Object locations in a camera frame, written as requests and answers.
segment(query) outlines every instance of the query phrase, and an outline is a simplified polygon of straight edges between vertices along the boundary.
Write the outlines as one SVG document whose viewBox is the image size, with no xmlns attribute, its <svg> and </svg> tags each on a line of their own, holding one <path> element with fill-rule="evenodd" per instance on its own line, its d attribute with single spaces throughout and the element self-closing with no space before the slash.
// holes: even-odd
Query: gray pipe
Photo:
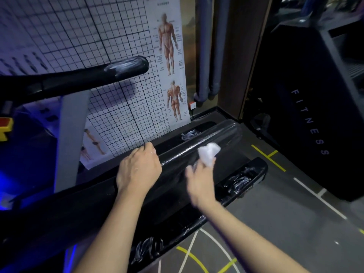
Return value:
<svg viewBox="0 0 364 273">
<path fill-rule="evenodd" d="M 226 27 L 229 19 L 230 0 L 219 0 L 217 27 L 215 34 L 215 51 L 213 57 L 213 80 L 210 95 L 216 96 L 220 91 L 222 62 L 224 59 Z"/>
<path fill-rule="evenodd" d="M 212 36 L 212 0 L 198 0 L 200 28 L 199 87 L 194 94 L 197 102 L 204 102 L 209 95 L 210 53 Z"/>
</svg>

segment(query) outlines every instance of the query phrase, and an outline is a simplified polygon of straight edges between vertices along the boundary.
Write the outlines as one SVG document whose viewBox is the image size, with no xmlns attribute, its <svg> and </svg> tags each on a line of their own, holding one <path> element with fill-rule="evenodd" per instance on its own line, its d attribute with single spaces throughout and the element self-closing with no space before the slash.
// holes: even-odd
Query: hand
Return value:
<svg viewBox="0 0 364 273">
<path fill-rule="evenodd" d="M 161 175 L 162 166 L 152 143 L 134 149 L 121 161 L 116 176 L 118 191 L 144 197 Z"/>
<path fill-rule="evenodd" d="M 195 172 L 193 172 L 192 166 L 186 168 L 187 192 L 192 205 L 201 212 L 216 202 L 213 179 L 215 160 L 216 158 L 212 167 L 207 167 L 199 159 Z"/>
</svg>

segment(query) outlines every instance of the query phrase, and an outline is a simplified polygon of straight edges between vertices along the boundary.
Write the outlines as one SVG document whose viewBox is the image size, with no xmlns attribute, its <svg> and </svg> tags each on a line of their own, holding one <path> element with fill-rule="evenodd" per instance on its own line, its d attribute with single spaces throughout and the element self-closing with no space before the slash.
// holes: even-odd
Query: black grid lines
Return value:
<svg viewBox="0 0 364 273">
<path fill-rule="evenodd" d="M 143 0 L 7 0 L 55 72 L 137 55 L 147 73 L 91 90 L 88 119 L 116 156 L 170 131 Z"/>
</svg>

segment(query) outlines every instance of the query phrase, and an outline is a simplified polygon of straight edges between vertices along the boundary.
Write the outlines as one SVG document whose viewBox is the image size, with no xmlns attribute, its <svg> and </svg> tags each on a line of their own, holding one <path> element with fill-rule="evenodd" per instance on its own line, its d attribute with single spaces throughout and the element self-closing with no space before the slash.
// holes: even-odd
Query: gray metal post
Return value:
<svg viewBox="0 0 364 273">
<path fill-rule="evenodd" d="M 229 19 L 230 0 L 219 0 L 216 35 L 214 38 L 215 51 L 213 57 L 214 69 L 210 94 L 216 96 L 220 91 L 222 62 L 224 59 L 227 21 Z"/>
<path fill-rule="evenodd" d="M 55 193 L 76 184 L 88 103 L 89 90 L 62 97 L 54 180 Z"/>
<path fill-rule="evenodd" d="M 210 53 L 212 36 L 212 0 L 198 0 L 200 28 L 199 87 L 194 99 L 204 102 L 209 95 Z"/>
</svg>

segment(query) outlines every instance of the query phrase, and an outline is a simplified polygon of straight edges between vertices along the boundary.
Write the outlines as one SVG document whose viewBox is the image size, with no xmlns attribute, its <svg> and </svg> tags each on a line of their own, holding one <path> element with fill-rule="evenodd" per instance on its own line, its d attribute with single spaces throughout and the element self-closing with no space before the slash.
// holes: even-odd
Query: floor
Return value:
<svg viewBox="0 0 364 273">
<path fill-rule="evenodd" d="M 241 127 L 241 151 L 250 159 L 265 159 L 269 170 L 264 181 L 228 210 L 312 273 L 362 272 L 364 199 L 347 203 L 335 198 L 243 124 Z M 209 223 L 146 271 L 244 272 Z"/>
</svg>

